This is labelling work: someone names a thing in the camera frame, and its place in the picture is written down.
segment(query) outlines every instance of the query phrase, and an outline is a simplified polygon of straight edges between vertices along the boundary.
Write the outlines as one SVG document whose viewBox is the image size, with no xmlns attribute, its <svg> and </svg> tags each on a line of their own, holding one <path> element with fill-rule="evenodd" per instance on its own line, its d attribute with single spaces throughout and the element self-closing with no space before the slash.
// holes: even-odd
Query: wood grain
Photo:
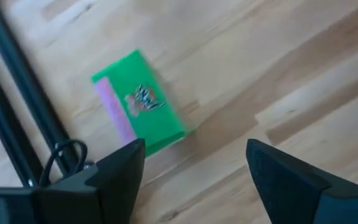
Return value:
<svg viewBox="0 0 358 224">
<path fill-rule="evenodd" d="M 90 159 L 122 146 L 90 76 L 135 48 L 194 129 L 147 158 L 133 223 L 269 223 L 245 159 L 249 138 L 358 183 L 358 0 L 0 3 Z M 45 162 L 1 58 L 0 81 Z M 1 143 L 0 185 L 20 185 Z"/>
</svg>

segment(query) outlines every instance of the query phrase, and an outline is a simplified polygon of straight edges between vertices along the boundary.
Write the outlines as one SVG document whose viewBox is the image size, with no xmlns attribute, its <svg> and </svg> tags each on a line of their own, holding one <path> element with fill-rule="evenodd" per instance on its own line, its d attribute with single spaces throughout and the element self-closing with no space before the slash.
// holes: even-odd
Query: black cable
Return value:
<svg viewBox="0 0 358 224">
<path fill-rule="evenodd" d="M 42 164 L 0 86 L 0 140 L 23 186 L 36 187 Z"/>
<path fill-rule="evenodd" d="M 30 112 L 39 127 L 49 149 L 54 150 L 56 143 L 69 139 L 69 135 L 48 100 L 36 75 L 9 30 L 0 12 L 0 53 L 19 88 Z M 68 147 L 57 163 L 63 175 L 68 175 L 78 163 L 74 148 Z"/>
<path fill-rule="evenodd" d="M 83 141 L 76 140 L 76 139 L 69 139 L 69 140 L 63 141 L 62 143 L 56 145 L 56 149 L 50 155 L 48 162 L 45 165 L 45 169 L 42 171 L 42 174 L 41 174 L 40 183 L 39 183 L 40 187 L 46 187 L 48 185 L 50 169 L 52 168 L 52 164 L 55 161 L 55 159 L 59 156 L 59 153 L 63 152 L 64 150 L 67 150 L 68 149 L 67 146 L 74 146 L 75 144 L 78 145 L 78 147 L 80 148 L 80 151 L 81 151 L 80 160 L 77 163 L 75 170 L 73 170 L 73 172 L 71 172 L 64 178 L 67 178 L 67 177 L 74 175 L 77 172 L 83 170 L 84 164 L 85 164 L 85 159 L 88 154 L 88 147 L 86 146 L 86 144 Z"/>
</svg>

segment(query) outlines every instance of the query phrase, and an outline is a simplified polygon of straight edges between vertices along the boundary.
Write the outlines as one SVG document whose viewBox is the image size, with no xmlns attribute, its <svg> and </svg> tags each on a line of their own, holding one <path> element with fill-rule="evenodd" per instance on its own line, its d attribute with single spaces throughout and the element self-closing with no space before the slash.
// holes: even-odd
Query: metal bar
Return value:
<svg viewBox="0 0 358 224">
<path fill-rule="evenodd" d="M 23 186 L 38 186 L 43 170 L 15 112 L 0 86 L 0 140 Z"/>
<path fill-rule="evenodd" d="M 51 151 L 55 145 L 69 139 L 69 135 L 59 120 L 52 104 L 26 59 L 13 33 L 0 11 L 0 53 L 19 88 L 32 116 L 35 119 Z M 69 175 L 78 162 L 73 147 L 65 150 L 57 159 L 63 175 Z"/>
</svg>

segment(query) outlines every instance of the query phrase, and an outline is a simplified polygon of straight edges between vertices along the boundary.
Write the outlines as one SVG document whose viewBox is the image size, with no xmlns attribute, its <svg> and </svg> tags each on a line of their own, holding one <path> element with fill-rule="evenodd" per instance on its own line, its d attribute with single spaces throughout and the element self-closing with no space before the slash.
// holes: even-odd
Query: pink stripe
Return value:
<svg viewBox="0 0 358 224">
<path fill-rule="evenodd" d="M 96 83 L 96 91 L 102 98 L 104 106 L 107 108 L 111 119 L 120 132 L 124 144 L 129 144 L 135 140 L 137 138 L 136 134 L 108 77 L 104 77 Z"/>
</svg>

